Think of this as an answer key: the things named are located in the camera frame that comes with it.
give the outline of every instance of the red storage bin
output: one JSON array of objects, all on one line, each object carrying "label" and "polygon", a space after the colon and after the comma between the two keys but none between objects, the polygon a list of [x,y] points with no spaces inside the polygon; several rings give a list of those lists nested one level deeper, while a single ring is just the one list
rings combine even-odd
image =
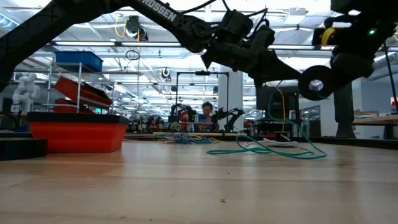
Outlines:
[{"label": "red storage bin", "polygon": [[[60,105],[76,105],[75,102],[72,100],[66,100],[59,98],[55,101],[55,104],[60,104]],[[74,107],[68,107],[68,106],[54,106],[52,110],[56,113],[76,113],[76,108]],[[95,114],[92,112],[92,110],[88,109],[87,107],[80,105],[79,107],[79,113],[88,113],[88,114]]]},{"label": "red storage bin", "polygon": [[129,123],[110,114],[27,114],[33,137],[48,139],[49,152],[113,152],[121,148]]},{"label": "red storage bin", "polygon": [[[72,101],[77,102],[77,82],[69,80],[65,77],[60,77],[54,88],[70,98]],[[108,109],[111,107],[113,101],[109,99],[103,91],[97,90],[87,84],[81,84],[80,103],[84,105],[95,106],[97,108]]]}]

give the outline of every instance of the yellow cable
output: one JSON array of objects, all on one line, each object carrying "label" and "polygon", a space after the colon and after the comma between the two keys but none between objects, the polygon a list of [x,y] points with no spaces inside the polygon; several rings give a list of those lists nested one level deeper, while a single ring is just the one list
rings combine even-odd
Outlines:
[{"label": "yellow cable", "polygon": [[118,20],[119,20],[119,15],[116,15],[116,23],[114,25],[114,32],[116,33],[117,36],[119,36],[120,38],[123,38],[124,35],[126,35],[127,20],[124,21],[123,35],[120,35],[118,32]]},{"label": "yellow cable", "polygon": [[282,96],[282,107],[283,107],[283,110],[284,110],[284,123],[283,123],[283,125],[282,125],[282,131],[285,131],[285,121],[286,121],[286,113],[285,113],[285,97],[284,97],[284,94],[282,93],[282,91],[280,90],[280,89],[278,89],[278,87],[277,86],[274,86],[275,87],[275,89],[276,90],[278,90],[279,91],[279,93],[280,93],[280,95]]},{"label": "yellow cable", "polygon": [[322,35],[322,45],[328,45],[329,37],[335,32],[334,28],[327,28]]}]

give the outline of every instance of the person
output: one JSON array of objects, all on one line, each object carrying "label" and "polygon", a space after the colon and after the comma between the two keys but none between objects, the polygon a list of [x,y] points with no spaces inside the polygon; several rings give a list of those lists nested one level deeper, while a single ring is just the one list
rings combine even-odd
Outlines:
[{"label": "person", "polygon": [[[211,113],[213,112],[213,105],[210,102],[205,102],[201,105],[203,114],[199,114],[199,122],[212,122]],[[195,131],[208,132],[216,131],[217,125],[214,127],[213,124],[199,124],[195,125]]]}]

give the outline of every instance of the teal cable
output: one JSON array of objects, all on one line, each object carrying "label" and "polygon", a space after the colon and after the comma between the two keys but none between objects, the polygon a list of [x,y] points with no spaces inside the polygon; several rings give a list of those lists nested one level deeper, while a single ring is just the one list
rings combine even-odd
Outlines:
[{"label": "teal cable", "polygon": [[[270,100],[269,100],[269,102],[268,102],[268,112],[270,112],[270,108],[271,108],[270,105],[271,105],[271,101],[272,101],[272,97],[273,97],[273,96],[274,96],[274,92],[271,93],[271,97],[270,97]],[[269,116],[270,116],[270,118],[273,119],[274,121],[281,121],[281,120],[278,120],[278,119],[275,119],[274,117],[272,117],[270,113],[269,113]],[[288,152],[276,151],[276,150],[273,150],[273,149],[271,149],[271,148],[269,148],[269,147],[267,147],[267,146],[261,144],[259,141],[256,141],[255,139],[253,139],[253,138],[251,138],[251,137],[249,137],[249,136],[244,136],[244,135],[236,136],[236,143],[237,143],[238,146],[241,148],[240,150],[209,150],[209,151],[207,151],[207,153],[208,153],[208,154],[211,154],[211,155],[233,154],[233,153],[242,153],[242,152],[255,152],[255,153],[258,153],[258,154],[270,154],[270,153],[275,153],[275,154],[278,154],[278,155],[280,155],[280,156],[285,156],[285,157],[289,157],[289,158],[293,158],[293,159],[306,159],[306,160],[310,160],[310,159],[320,159],[320,158],[324,158],[324,157],[327,156],[327,154],[326,154],[325,152],[323,152],[321,149],[317,148],[317,147],[311,142],[311,140],[310,140],[310,139],[308,138],[308,136],[303,132],[303,129],[302,129],[299,125],[297,125],[297,124],[294,123],[294,122],[288,121],[288,120],[286,120],[285,123],[289,123],[289,124],[291,124],[291,125],[294,125],[294,126],[298,127],[298,129],[300,130],[302,136],[308,141],[308,143],[309,143],[314,149],[316,149],[318,152],[320,152],[321,155],[319,155],[319,156],[314,156],[314,155],[315,155],[314,152],[312,152],[312,151],[310,151],[310,150],[308,150],[308,149],[302,148],[302,147],[301,147],[301,150],[303,150],[303,152],[299,152],[299,153],[288,153]],[[246,139],[248,139],[248,140],[250,140],[250,141],[254,141],[254,142],[257,143],[258,145],[262,146],[262,148],[261,148],[261,147],[246,148],[246,147],[242,146],[241,143],[239,143],[239,139],[240,139],[240,138],[246,138]]]}]

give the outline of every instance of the white robot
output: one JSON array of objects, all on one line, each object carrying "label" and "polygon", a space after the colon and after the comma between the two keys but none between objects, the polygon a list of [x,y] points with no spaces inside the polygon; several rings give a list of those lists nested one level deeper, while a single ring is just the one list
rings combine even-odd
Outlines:
[{"label": "white robot", "polygon": [[40,87],[35,85],[36,74],[20,77],[18,88],[12,95],[11,112],[18,113],[21,110],[21,103],[24,103],[24,113],[28,113],[33,108],[33,99],[40,97]]}]

